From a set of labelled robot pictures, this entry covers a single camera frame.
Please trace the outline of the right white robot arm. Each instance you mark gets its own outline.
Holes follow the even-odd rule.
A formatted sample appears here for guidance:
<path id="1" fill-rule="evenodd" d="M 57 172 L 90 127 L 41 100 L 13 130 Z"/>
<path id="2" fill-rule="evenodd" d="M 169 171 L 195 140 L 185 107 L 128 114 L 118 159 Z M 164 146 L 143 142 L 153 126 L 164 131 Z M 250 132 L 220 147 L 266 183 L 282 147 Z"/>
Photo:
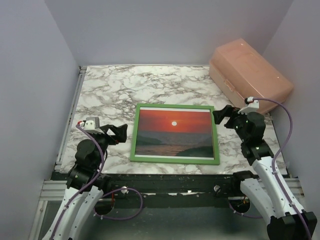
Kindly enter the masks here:
<path id="1" fill-rule="evenodd" d="M 239 109 L 226 105 L 213 111 L 215 124 L 228 118 L 225 127 L 233 129 L 241 139 L 241 152 L 258 177 L 250 171 L 235 172 L 230 191 L 245 195 L 263 218 L 271 240 L 310 240 L 317 217 L 306 211 L 292 193 L 275 161 L 275 155 L 263 139 L 265 118 L 258 113 L 258 103 Z"/>

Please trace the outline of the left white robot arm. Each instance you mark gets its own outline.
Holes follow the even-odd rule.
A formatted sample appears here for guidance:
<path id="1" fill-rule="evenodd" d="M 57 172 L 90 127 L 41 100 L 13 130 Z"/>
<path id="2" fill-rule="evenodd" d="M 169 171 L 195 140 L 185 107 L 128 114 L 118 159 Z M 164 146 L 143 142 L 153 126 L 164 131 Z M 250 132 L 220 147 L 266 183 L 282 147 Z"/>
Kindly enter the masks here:
<path id="1" fill-rule="evenodd" d="M 128 125 L 103 125 L 94 118 L 75 126 L 87 138 L 77 145 L 75 164 L 68 172 L 66 188 L 57 214 L 43 239 L 76 240 L 100 198 L 111 191 L 110 177 L 101 176 L 108 146 L 125 143 Z"/>

